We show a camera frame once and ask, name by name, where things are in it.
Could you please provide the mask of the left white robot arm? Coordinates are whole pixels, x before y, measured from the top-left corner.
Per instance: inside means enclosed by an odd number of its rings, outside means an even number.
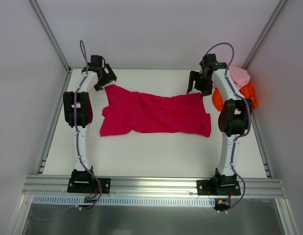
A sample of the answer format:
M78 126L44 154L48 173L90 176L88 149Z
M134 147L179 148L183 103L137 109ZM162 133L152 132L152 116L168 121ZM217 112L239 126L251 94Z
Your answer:
M63 93L65 121L73 133L75 165L68 183L69 193L91 193L98 188L93 177L93 164L88 147L88 133L93 121L90 91L103 90L117 77L103 56L91 55L81 72L81 81L75 91Z

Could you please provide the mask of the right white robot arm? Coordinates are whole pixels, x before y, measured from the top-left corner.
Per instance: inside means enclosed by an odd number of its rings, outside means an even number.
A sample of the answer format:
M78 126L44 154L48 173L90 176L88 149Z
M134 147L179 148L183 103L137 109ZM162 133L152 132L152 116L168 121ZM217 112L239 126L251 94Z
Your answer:
M196 89L201 96L207 96L212 93L215 85L224 104L218 118L218 128L222 133L220 161L211 179L197 181L197 193L240 195L236 160L240 140L251 129L253 102L240 93L230 76L227 64L218 62L215 54L204 55L199 65L199 72L191 71L189 74L187 92Z

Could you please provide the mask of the magenta t shirt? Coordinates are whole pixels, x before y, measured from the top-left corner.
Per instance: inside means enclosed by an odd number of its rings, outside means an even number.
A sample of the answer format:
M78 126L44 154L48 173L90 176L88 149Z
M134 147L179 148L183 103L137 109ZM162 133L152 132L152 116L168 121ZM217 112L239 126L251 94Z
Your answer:
M199 93L173 97L132 92L117 85L105 88L108 106L100 128L102 137L138 133L211 135L211 117Z

